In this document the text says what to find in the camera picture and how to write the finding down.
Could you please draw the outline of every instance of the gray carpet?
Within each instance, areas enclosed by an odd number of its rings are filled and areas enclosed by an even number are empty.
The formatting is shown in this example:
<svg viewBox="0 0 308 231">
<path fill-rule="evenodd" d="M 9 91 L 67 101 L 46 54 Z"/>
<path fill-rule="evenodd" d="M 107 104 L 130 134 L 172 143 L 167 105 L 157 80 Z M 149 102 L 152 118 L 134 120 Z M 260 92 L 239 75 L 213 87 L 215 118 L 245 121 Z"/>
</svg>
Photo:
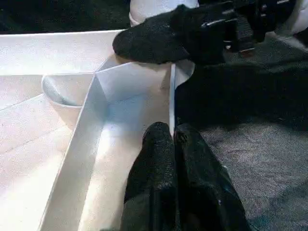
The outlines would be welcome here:
<svg viewBox="0 0 308 231">
<path fill-rule="evenodd" d="M 227 166 L 253 230 L 308 230 L 308 56 L 272 38 L 247 60 L 197 67 L 176 90 Z"/>
</svg>

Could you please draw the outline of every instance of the white object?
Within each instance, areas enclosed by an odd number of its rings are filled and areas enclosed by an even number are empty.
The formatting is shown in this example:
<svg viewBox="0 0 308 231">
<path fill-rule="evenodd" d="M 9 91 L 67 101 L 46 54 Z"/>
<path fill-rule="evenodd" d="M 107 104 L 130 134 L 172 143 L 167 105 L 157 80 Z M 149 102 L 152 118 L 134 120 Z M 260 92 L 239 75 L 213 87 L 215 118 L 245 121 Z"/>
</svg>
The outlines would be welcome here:
<svg viewBox="0 0 308 231">
<path fill-rule="evenodd" d="M 308 0 L 297 0 L 292 14 L 283 26 L 275 32 L 278 35 L 291 36 L 308 27 Z"/>
<path fill-rule="evenodd" d="M 194 64 L 127 63 L 99 71 L 57 176 L 41 231 L 117 230 L 126 179 L 145 130 L 174 130 L 174 91 Z"/>
<path fill-rule="evenodd" d="M 146 18 L 172 11 L 181 4 L 189 8 L 199 6 L 198 0 L 131 0 L 130 24 L 136 26 L 143 23 Z"/>
</svg>

